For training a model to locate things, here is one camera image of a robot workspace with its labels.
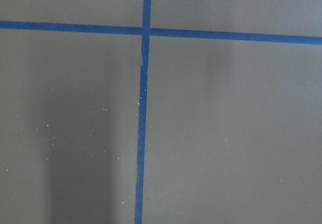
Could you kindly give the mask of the brown paper table cover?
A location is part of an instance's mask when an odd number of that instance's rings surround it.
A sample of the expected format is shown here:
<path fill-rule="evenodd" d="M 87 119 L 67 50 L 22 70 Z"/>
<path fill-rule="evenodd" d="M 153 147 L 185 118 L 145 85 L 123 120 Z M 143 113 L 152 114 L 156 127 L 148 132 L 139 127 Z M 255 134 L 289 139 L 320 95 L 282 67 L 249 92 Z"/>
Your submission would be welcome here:
<path fill-rule="evenodd" d="M 321 223 L 321 0 L 1 0 L 1 223 Z"/>

